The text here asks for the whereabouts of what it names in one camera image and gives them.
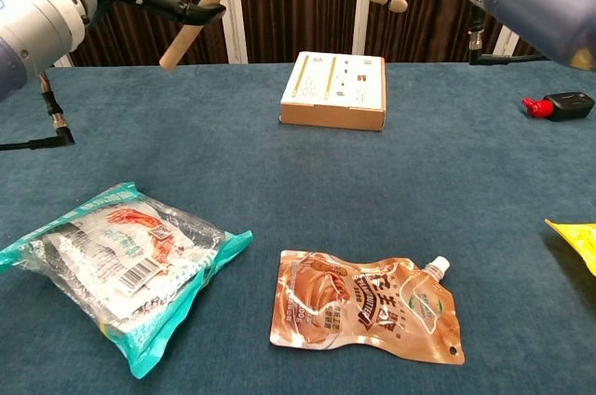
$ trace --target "yellow package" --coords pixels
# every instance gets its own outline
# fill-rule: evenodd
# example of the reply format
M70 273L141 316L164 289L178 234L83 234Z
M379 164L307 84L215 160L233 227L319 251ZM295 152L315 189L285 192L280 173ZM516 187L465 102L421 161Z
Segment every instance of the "yellow package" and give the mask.
M574 247L596 276L596 225L557 225L551 220L545 221Z

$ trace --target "orange pouch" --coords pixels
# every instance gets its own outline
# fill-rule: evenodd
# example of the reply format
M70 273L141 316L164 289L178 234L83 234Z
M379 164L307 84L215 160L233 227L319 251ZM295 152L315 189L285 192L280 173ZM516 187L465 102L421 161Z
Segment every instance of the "orange pouch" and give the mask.
M354 264L284 251L271 343L314 350L368 344L407 360L463 364L454 299L437 271L407 258Z

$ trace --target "food package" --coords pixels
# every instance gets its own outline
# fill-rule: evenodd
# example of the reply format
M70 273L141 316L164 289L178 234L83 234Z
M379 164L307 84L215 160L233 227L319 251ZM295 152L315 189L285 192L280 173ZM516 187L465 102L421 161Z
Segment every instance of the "food package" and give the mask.
M551 220L546 223L571 244L586 262L589 272L596 276L596 225L559 225Z
M284 251L270 341L330 349L368 344L408 360L463 364L454 300L440 284L449 262L407 258L354 264L320 252Z
M198 291L251 240L123 183L1 251L0 272L19 266L48 276L142 378Z

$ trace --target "barcode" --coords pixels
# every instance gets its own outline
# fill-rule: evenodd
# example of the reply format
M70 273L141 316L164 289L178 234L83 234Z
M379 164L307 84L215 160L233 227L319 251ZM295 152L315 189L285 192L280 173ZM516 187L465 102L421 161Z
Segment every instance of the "barcode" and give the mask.
M160 269L161 265L159 263L151 258L144 258L141 262L122 274L119 280L124 285L126 293L132 294L157 274Z

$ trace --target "blue carpet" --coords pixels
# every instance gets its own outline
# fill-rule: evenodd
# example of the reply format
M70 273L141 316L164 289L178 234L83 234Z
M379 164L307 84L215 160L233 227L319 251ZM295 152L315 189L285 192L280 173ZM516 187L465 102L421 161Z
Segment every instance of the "blue carpet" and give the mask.
M213 280L143 380L48 279L0 276L6 394L587 393L596 279L545 224L596 223L596 112L553 123L525 96L596 75L551 63L389 64L381 133L278 124L291 65L52 70L76 146L0 154L0 244L107 187L157 199L254 241ZM51 135L36 86L0 104L0 142ZM373 347L269 344L283 249L452 268L467 362Z

